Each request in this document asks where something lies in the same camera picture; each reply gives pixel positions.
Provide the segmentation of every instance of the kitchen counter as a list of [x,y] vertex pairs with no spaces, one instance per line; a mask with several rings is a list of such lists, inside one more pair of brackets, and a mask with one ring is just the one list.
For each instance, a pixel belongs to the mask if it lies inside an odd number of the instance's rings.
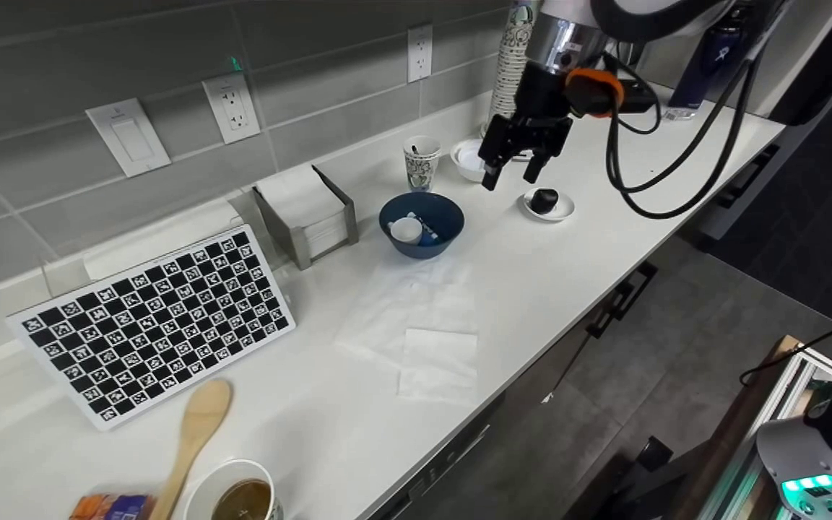
[[[461,236],[426,262],[396,255],[373,216],[403,191],[402,135],[431,133],[449,144],[475,120],[475,106],[435,113],[317,161],[354,198],[360,243],[306,272],[276,269],[298,328],[220,373],[233,380],[233,406],[182,500],[228,456],[250,456],[269,464],[286,516],[363,515],[685,222],[642,219],[611,194],[603,120],[587,119],[542,174],[574,198],[572,219],[542,224],[514,209],[527,191],[520,164],[493,194],[457,180],[447,164],[434,191],[461,206]],[[642,170],[630,181],[666,164],[699,120],[624,139],[624,164]],[[777,123],[748,119],[724,180],[777,133]],[[709,170],[722,135],[724,123],[717,123],[709,144],[642,198],[649,209],[685,198]],[[475,334],[471,401],[397,395],[397,340],[410,327]],[[67,516],[90,490],[156,495],[185,401],[188,392],[97,434],[23,346],[0,346],[0,520]]]

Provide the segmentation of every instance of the outlet cover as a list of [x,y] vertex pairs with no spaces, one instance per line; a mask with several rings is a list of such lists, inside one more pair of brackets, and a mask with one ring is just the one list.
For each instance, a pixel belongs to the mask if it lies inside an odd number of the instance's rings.
[[127,175],[137,175],[169,161],[135,99],[90,106],[85,116]]
[[434,27],[416,27],[408,32],[410,80],[421,80],[434,73]]
[[241,74],[204,80],[204,94],[214,110],[223,141],[239,141],[260,133],[260,119]]

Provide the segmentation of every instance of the white cup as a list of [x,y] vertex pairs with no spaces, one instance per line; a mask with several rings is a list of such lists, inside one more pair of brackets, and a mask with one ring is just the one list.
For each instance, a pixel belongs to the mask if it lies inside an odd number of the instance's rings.
[[426,191],[438,170],[441,144],[431,135],[410,135],[403,141],[408,185],[410,191]]
[[217,470],[211,470],[195,490],[189,495],[188,506],[185,506],[185,520],[211,520],[220,500],[233,490],[233,484],[266,484],[269,489],[269,508],[266,508],[266,520],[282,520],[279,506],[276,506],[276,495],[273,495],[273,480],[270,473],[254,461],[254,460],[228,460],[224,464],[220,464]]

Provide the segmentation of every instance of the cup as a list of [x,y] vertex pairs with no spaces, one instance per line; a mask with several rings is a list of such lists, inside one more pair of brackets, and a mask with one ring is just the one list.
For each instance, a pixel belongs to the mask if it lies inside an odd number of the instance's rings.
[[431,135],[413,135],[403,141],[408,185],[410,191],[426,191],[441,158],[441,144]]
[[195,484],[185,520],[282,520],[282,515],[270,473],[254,460],[230,460]]

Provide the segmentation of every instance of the cabinet handle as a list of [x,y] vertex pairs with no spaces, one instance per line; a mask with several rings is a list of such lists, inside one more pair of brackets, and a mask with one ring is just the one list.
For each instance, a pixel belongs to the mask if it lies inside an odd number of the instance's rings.
[[608,305],[587,327],[587,333],[592,339],[600,339],[608,328],[611,321],[621,321],[637,302],[637,298],[644,294],[646,284],[656,274],[656,266],[652,262],[642,262],[636,269],[636,274],[642,279],[636,284],[631,278],[627,278],[621,287],[616,287],[616,291],[608,298]]
[[777,144],[763,148],[750,161],[754,170],[744,174],[743,181],[724,188],[712,201],[720,209],[733,209],[733,201],[759,180],[759,174],[766,170],[766,164],[773,158],[777,149],[780,149]]

